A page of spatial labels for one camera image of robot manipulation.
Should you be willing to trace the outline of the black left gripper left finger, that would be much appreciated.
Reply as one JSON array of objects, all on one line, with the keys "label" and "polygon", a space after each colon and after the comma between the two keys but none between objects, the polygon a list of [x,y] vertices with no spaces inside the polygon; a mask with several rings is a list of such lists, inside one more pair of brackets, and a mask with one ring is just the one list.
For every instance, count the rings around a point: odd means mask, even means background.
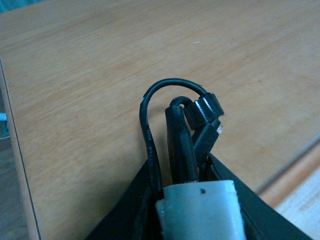
[{"label": "black left gripper left finger", "polygon": [[161,226],[150,181],[149,164],[140,168],[118,203],[87,240],[161,240]]}]

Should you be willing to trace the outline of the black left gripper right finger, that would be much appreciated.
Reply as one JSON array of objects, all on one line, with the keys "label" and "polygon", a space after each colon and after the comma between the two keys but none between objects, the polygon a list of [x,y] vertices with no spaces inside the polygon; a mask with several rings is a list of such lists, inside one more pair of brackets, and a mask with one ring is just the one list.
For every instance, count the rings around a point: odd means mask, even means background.
[{"label": "black left gripper right finger", "polygon": [[204,181],[232,180],[244,221],[248,240],[309,240],[310,237],[297,228],[255,192],[211,153],[199,162],[200,179]]}]

